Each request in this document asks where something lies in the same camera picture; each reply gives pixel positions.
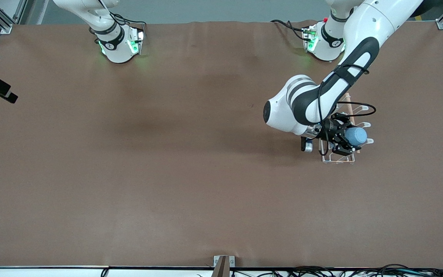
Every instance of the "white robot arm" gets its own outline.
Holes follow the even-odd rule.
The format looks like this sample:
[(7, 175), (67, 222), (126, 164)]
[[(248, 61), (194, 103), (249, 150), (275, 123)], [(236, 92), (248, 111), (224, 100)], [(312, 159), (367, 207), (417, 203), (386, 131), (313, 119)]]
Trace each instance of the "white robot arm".
[(365, 0), (344, 25), (346, 49), (339, 65), (321, 84), (315, 84), (306, 75), (290, 78), (266, 102), (266, 124), (309, 140), (327, 140), (335, 146), (333, 152), (343, 156), (360, 149), (367, 138), (366, 133), (363, 136), (364, 130), (357, 130), (346, 118), (331, 114), (343, 94), (368, 72), (384, 42), (421, 3), (422, 0)]
[(143, 30), (118, 22), (108, 10), (119, 0), (54, 0), (54, 3), (90, 25), (98, 37), (102, 53), (111, 62), (125, 63), (140, 52)]

